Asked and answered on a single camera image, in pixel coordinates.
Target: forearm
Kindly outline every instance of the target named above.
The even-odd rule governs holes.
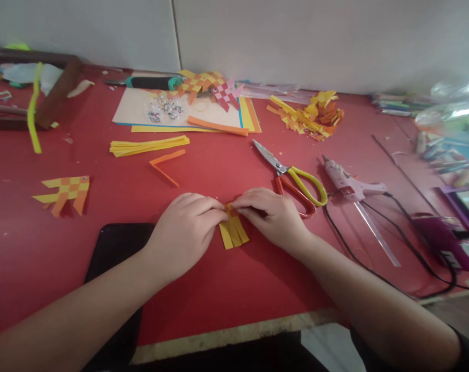
[[[357,333],[402,370],[450,370],[460,345],[455,332],[423,307],[313,237],[297,257],[312,271]]]
[[[0,370],[80,370],[167,284],[140,253],[0,334]]]

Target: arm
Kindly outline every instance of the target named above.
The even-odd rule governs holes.
[[[455,367],[461,353],[456,333],[309,232],[290,198],[258,188],[232,205],[314,274],[381,359],[400,370],[449,371]],[[261,217],[251,207],[267,216]]]
[[[133,313],[188,271],[228,219],[217,200],[175,199],[145,247],[0,334],[0,371],[78,371]]]

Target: black power cord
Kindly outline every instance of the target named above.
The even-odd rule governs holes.
[[[384,195],[384,196],[387,196],[387,197],[389,197],[389,198],[391,198],[391,199],[393,199],[393,200],[395,201],[395,203],[396,203],[396,205],[398,206],[398,208],[400,208],[400,210],[401,210],[402,213],[405,215],[405,217],[407,218],[407,220],[409,220],[409,222],[414,225],[415,229],[416,229],[417,232],[418,232],[418,235],[422,238],[422,241],[424,241],[425,245],[427,245],[427,242],[424,240],[424,237],[422,236],[422,233],[419,231],[419,229],[417,228],[417,225],[414,223],[414,220],[413,220],[412,217],[409,215],[409,213],[405,210],[405,208],[404,208],[403,205],[400,203],[400,201],[399,201],[397,198],[395,198],[392,194],[390,194],[389,192],[385,192],[383,195]],[[415,254],[416,257],[421,261],[421,264],[423,264],[423,266],[426,268],[426,270],[427,270],[429,273],[432,274],[432,272],[434,272],[434,270],[432,270],[432,268],[431,268],[431,267],[429,266],[429,264],[424,260],[424,258],[418,253],[418,251],[417,251],[415,248],[413,248],[413,249],[417,252],[417,254],[415,254],[415,253],[414,253],[414,254]],[[453,265],[451,264],[451,262],[448,261],[448,260],[446,259],[446,257],[443,256],[442,254],[440,254],[440,257],[441,257],[441,259],[444,261],[444,263],[446,264],[446,266],[450,269],[450,271],[453,271],[453,272],[454,272],[455,269],[453,268]],[[439,280],[441,280],[441,281],[443,281],[443,282],[445,282],[445,283],[449,283],[449,284],[450,284],[450,282],[448,282],[448,281],[446,281],[446,280],[440,278],[436,273],[434,273],[433,275],[434,275],[437,279],[439,279]],[[469,290],[469,287],[459,285],[459,284],[457,284],[456,282],[455,282],[455,287]]]
[[[410,217],[410,215],[407,213],[407,211],[405,211],[403,205],[401,205],[401,203],[395,198],[393,197],[393,195],[391,195],[390,193],[384,193],[385,196],[387,197],[390,197],[392,198],[396,204],[398,205],[398,207],[400,208],[400,210],[403,212],[403,214],[407,217],[407,219],[413,223],[413,220],[412,218]],[[382,281],[386,282],[387,284],[391,285],[393,288],[397,289],[398,291],[402,292],[404,295],[412,298],[412,299],[416,299],[416,300],[425,300],[425,299],[428,299],[428,298],[432,298],[432,297],[436,297],[436,296],[439,296],[439,295],[443,295],[445,293],[448,293],[450,292],[451,290],[453,290],[455,287],[459,287],[459,288],[463,288],[463,289],[467,289],[469,290],[469,287],[465,287],[465,286],[461,286],[461,285],[458,285],[457,284],[457,273],[454,269],[454,267],[451,265],[451,263],[449,261],[447,261],[447,259],[444,257],[444,256],[440,256],[445,262],[446,262],[446,266],[448,267],[448,269],[450,270],[450,275],[451,275],[451,279],[450,281],[447,281],[443,278],[441,278],[433,269],[432,267],[426,262],[426,260],[422,257],[422,255],[419,253],[419,251],[414,247],[414,245],[412,244],[412,242],[407,238],[407,236],[405,235],[405,233],[403,232],[403,230],[400,228],[400,226],[398,226],[395,222],[393,222],[392,220],[390,220],[388,217],[386,217],[385,215],[383,215],[382,213],[380,213],[378,210],[376,210],[375,208],[371,207],[369,204],[367,204],[365,201],[362,201],[361,203],[363,203],[365,206],[369,207],[371,210],[373,210],[374,212],[376,212],[377,214],[379,214],[381,217],[385,218],[388,222],[390,222],[395,228],[396,230],[398,231],[398,233],[400,233],[402,239],[404,240],[404,242],[406,243],[406,245],[409,247],[410,251],[412,251],[412,253],[415,255],[415,257],[417,257],[417,259],[420,261],[420,263],[422,264],[422,266],[424,266],[424,268],[431,274],[433,275],[435,278],[437,278],[438,280],[444,282],[444,283],[447,283],[448,284],[448,287],[438,291],[438,292],[435,292],[435,293],[431,293],[429,295],[426,295],[426,296],[421,296],[421,297],[415,297],[415,296],[412,296],[410,294],[407,294],[407,293],[404,293],[403,291],[401,291],[400,289],[398,289],[395,285],[393,285],[390,281],[388,281],[386,278],[384,278],[383,276],[381,276],[380,274],[378,274],[377,272],[375,272],[375,270],[367,267],[362,261],[360,261],[357,256],[355,256],[355,254],[353,253],[353,251],[351,250],[350,246],[348,245],[348,243],[346,242],[343,234],[341,233],[341,231],[339,230],[338,226],[336,226],[335,222],[333,221],[333,219],[331,218],[331,215],[329,213],[329,210],[327,208],[327,205],[324,206],[324,213],[326,214],[327,218],[329,219],[329,222],[331,222],[331,225],[333,226],[334,230],[336,231],[336,233],[338,234],[340,240],[342,241],[343,245],[345,246],[346,250],[348,251],[348,253],[350,254],[350,256],[362,267],[364,268],[365,270],[367,270],[368,272],[370,272],[371,274],[377,276],[379,279],[381,279]]]

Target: scissors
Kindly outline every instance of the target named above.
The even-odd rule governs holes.
[[[265,147],[263,147],[260,143],[258,143],[254,139],[253,139],[253,142],[255,146],[257,147],[257,150],[259,150],[259,152],[262,154],[262,156],[274,168],[276,168],[277,177],[275,179],[275,182],[276,182],[278,194],[279,195],[284,194],[283,193],[283,185],[284,185],[286,186],[288,190],[294,193],[294,195],[298,196],[302,204],[307,208],[307,213],[299,212],[300,216],[303,219],[311,218],[316,213],[316,206],[322,207],[327,203],[326,190],[324,189],[324,186],[321,184],[321,182],[317,178],[315,178],[313,175],[307,172],[304,172],[298,168],[295,168],[294,166],[285,167],[274,157],[274,155],[272,155],[272,153],[269,150],[267,150]],[[296,185],[298,186],[298,189],[291,184],[291,182],[288,180],[287,177],[282,177],[284,173],[288,173],[291,176],[293,181],[295,181]],[[305,185],[303,184],[299,176],[307,178],[317,187],[317,190],[319,191],[319,194],[321,195],[321,201],[318,201],[312,196],[312,194],[309,193],[307,187],[305,187]]]

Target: pink glue gun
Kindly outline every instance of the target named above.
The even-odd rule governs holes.
[[[341,165],[329,160],[324,155],[324,166],[327,174],[333,180],[334,186],[342,192],[345,199],[351,203],[365,199],[367,195],[380,195],[387,192],[383,183],[364,183],[350,176]]]

